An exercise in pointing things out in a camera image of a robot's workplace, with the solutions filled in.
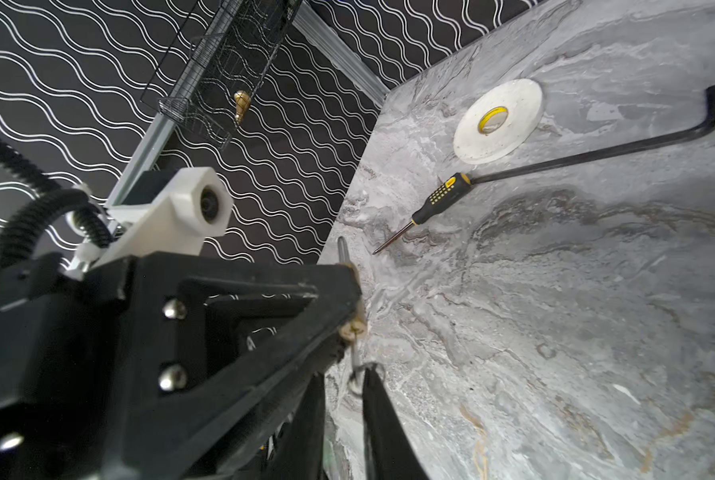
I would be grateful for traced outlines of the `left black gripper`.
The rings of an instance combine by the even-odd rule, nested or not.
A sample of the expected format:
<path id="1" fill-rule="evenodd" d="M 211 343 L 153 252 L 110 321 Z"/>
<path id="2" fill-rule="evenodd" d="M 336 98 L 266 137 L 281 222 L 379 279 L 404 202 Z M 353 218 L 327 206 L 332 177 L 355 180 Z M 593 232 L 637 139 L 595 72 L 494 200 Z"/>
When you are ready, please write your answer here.
<path id="1" fill-rule="evenodd" d="M 74 279 L 46 254 L 0 273 L 0 479 L 98 472 L 135 265 L 125 258 Z"/>

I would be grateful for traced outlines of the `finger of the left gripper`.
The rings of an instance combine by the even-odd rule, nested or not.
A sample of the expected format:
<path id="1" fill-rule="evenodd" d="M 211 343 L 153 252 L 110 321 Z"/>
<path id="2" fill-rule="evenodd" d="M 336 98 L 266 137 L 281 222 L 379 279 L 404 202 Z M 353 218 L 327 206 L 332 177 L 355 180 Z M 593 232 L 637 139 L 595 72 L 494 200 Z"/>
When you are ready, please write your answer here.
<path id="1" fill-rule="evenodd" d="M 104 412 L 105 479 L 261 479 L 361 298 L 342 265 L 135 261 Z"/>

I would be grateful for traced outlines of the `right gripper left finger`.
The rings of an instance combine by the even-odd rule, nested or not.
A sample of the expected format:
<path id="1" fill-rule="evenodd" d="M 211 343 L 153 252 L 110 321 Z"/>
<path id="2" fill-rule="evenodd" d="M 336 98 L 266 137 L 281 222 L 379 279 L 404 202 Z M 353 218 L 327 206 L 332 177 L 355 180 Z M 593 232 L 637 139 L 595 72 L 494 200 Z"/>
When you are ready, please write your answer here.
<path id="1" fill-rule="evenodd" d="M 325 377 L 315 375 L 263 479 L 318 480 L 324 474 Z"/>

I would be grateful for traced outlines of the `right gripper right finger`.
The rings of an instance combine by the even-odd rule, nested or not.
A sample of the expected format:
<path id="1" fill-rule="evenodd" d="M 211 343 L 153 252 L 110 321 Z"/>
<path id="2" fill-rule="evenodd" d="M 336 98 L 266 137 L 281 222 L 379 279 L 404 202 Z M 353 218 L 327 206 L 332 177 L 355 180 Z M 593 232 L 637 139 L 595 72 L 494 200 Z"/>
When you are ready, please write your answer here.
<path id="1" fill-rule="evenodd" d="M 377 367 L 365 368 L 361 399 L 367 479 L 429 478 L 401 427 Z"/>

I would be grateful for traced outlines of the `white tape roll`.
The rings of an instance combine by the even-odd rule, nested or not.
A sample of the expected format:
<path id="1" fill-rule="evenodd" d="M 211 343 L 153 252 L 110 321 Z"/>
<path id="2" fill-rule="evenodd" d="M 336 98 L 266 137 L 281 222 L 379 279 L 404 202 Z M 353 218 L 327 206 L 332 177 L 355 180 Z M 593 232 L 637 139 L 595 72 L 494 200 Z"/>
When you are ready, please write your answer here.
<path id="1" fill-rule="evenodd" d="M 525 143 L 543 112 L 545 94 L 537 81 L 505 82 L 483 94 L 465 112 L 453 136 L 453 152 L 471 165 L 499 160 Z"/>

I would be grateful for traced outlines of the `brass padlock in basket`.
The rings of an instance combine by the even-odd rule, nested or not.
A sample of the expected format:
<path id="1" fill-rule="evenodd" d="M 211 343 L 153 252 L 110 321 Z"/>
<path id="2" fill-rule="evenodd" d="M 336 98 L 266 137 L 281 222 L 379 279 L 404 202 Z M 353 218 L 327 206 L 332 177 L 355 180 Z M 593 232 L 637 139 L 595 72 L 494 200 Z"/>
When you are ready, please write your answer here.
<path id="1" fill-rule="evenodd" d="M 234 94 L 234 100 L 236 104 L 235 122 L 240 124 L 251 106 L 252 96 L 245 90 L 239 90 Z"/>

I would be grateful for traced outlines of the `black hex key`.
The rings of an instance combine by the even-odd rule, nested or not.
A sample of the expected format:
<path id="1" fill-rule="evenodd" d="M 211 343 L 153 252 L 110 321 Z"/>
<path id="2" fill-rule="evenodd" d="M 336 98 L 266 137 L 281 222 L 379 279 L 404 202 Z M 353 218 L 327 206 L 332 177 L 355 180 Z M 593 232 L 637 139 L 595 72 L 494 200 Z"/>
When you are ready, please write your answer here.
<path id="1" fill-rule="evenodd" d="M 502 172 L 473 177 L 471 178 L 471 185 L 486 184 L 497 180 L 506 180 L 535 173 L 563 169 L 599 160 L 606 160 L 609 158 L 661 149 L 701 139 L 715 131 L 715 85 L 705 88 L 705 90 L 703 90 L 703 97 L 705 98 L 705 117 L 702 122 L 699 122 L 699 124 L 691 128 L 621 145 L 565 156 L 554 160 L 547 160 L 536 164 L 521 166 Z"/>

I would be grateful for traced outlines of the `silver key with ring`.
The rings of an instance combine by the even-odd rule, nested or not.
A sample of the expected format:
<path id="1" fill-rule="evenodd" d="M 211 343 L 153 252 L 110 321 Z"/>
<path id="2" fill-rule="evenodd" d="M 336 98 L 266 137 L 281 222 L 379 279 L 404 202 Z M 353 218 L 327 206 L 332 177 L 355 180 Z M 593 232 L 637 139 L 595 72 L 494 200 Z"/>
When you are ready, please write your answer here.
<path id="1" fill-rule="evenodd" d="M 348 380 L 348 387 L 353 396 L 361 398 L 361 396 L 363 396 L 365 372 L 367 372 L 367 370 L 373 370 L 379 375 L 379 379 L 385 380 L 385 366 L 377 361 L 363 362 L 363 360 L 361 360 L 361 352 L 359 352 L 359 340 L 352 343 L 350 352 L 351 374 Z"/>

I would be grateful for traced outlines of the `brass padlock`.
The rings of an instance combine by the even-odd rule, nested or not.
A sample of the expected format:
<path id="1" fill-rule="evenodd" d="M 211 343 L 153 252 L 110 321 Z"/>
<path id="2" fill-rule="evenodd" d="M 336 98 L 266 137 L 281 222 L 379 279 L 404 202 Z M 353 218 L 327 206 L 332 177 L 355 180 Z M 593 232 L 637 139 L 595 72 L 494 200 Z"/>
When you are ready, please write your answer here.
<path id="1" fill-rule="evenodd" d="M 340 236 L 338 239 L 338 254 L 339 262 L 350 268 L 351 272 L 354 274 L 357 286 L 361 287 L 359 270 L 357 266 L 355 266 L 355 263 L 351 260 L 348 242 L 344 236 Z M 359 340 L 365 338 L 367 332 L 369 332 L 369 325 L 367 325 L 367 316 L 365 316 L 365 302 L 363 302 L 363 298 L 359 298 L 352 318 L 340 327 L 339 334 L 343 340 L 346 340 L 351 344 L 355 344 Z"/>
<path id="2" fill-rule="evenodd" d="M 235 122 L 240 124 L 251 106 L 252 96 L 245 90 L 239 90 L 234 94 L 234 100 L 236 104 Z"/>

